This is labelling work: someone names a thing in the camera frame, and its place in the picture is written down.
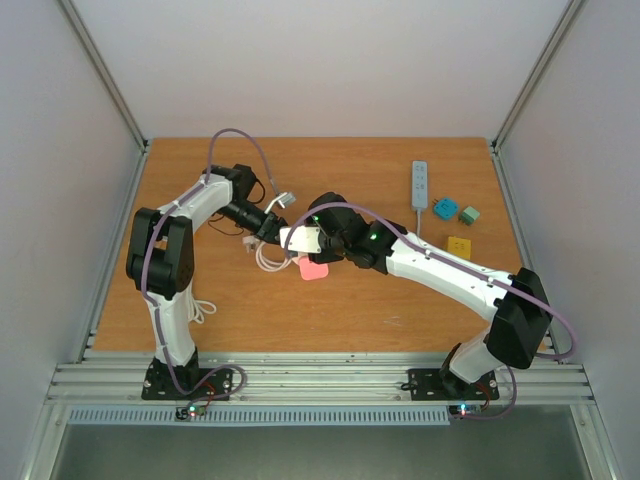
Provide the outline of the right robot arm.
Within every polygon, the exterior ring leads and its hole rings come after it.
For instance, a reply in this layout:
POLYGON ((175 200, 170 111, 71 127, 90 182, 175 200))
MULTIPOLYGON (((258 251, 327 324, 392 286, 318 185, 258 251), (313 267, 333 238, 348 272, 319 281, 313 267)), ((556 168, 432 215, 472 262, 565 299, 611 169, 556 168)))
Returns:
POLYGON ((552 316, 540 277, 481 267, 422 241, 394 222, 366 221, 346 200, 327 192, 309 206, 305 223, 320 231, 320 263, 346 259, 362 269, 411 280, 443 294, 488 322, 486 330, 459 343, 439 369, 436 385, 460 399, 489 372, 529 368, 552 316))

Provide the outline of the light blue power strip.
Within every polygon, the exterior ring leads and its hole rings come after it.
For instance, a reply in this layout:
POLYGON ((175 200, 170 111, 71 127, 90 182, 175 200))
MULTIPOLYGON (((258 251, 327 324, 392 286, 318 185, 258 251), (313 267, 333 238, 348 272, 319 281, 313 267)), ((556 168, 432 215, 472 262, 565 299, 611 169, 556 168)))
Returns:
POLYGON ((428 205, 428 164, 414 160, 411 165, 411 207, 418 212, 427 209, 428 205))

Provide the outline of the yellow cube socket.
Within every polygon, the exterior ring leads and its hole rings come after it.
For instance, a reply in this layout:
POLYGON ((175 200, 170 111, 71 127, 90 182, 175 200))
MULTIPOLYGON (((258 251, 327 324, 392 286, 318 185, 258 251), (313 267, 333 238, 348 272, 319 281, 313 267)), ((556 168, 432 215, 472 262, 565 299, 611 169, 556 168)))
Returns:
POLYGON ((446 251, 457 257, 470 260, 472 257, 472 241, 466 238, 449 236, 446 242, 446 251))

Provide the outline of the teal plug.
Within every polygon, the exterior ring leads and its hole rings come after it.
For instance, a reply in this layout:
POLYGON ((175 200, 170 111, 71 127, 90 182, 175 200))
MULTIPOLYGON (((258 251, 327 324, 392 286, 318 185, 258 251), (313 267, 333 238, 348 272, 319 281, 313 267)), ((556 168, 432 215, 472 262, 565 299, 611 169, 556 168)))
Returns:
POLYGON ((457 215, 459 205, 453 199, 443 197, 434 201, 432 211, 441 220, 448 221, 457 215))

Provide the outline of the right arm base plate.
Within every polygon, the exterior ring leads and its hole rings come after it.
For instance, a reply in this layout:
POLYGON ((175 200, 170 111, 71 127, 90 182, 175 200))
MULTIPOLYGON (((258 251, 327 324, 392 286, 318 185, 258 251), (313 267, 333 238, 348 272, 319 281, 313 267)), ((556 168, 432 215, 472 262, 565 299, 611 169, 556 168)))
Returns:
POLYGON ((484 374, 474 383, 466 383, 453 375, 442 376, 438 368, 409 369, 407 375, 407 382, 401 389, 408 391, 413 401, 480 401, 500 398, 493 371, 484 374))

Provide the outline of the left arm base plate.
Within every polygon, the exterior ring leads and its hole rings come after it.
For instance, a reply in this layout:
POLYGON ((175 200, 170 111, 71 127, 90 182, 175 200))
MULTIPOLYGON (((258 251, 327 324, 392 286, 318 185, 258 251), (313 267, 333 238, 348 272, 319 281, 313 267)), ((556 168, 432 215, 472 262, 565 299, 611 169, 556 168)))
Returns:
POLYGON ((210 376, 189 395, 183 395, 175 387, 168 371, 149 368, 143 381, 141 399, 146 401, 186 401, 200 397, 221 396, 227 400, 237 376, 231 369, 222 369, 210 376))

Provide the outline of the coral pink plug adapter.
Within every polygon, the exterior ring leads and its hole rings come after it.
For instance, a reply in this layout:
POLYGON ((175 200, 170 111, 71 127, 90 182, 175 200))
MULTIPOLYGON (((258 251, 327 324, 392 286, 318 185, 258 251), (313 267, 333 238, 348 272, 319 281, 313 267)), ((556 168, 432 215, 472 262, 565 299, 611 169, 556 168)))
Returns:
POLYGON ((320 280, 329 275, 329 267, 327 264, 314 263, 308 256, 299 258, 298 267, 300 276, 304 281, 320 280))

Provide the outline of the mint green usb charger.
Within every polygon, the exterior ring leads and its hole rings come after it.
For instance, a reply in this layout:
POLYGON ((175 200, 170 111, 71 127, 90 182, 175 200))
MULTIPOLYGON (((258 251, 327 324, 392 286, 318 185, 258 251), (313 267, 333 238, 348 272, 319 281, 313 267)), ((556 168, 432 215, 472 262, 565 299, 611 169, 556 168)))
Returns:
POLYGON ((480 212, 476 208, 467 206, 459 213, 458 220, 466 226, 471 226, 479 219, 479 217, 480 212))

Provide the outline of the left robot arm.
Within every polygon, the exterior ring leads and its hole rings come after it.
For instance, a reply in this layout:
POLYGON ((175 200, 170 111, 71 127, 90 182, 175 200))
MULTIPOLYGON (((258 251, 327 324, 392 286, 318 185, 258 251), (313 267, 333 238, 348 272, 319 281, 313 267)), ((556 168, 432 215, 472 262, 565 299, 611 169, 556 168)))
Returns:
POLYGON ((153 388, 189 398, 203 382, 197 347, 189 330, 195 309, 197 230, 219 213, 258 241, 279 243, 280 230, 288 223, 249 200, 257 183, 256 175, 246 165, 209 166, 175 200, 135 213, 126 274, 143 295, 152 320, 156 351, 148 373, 153 388))

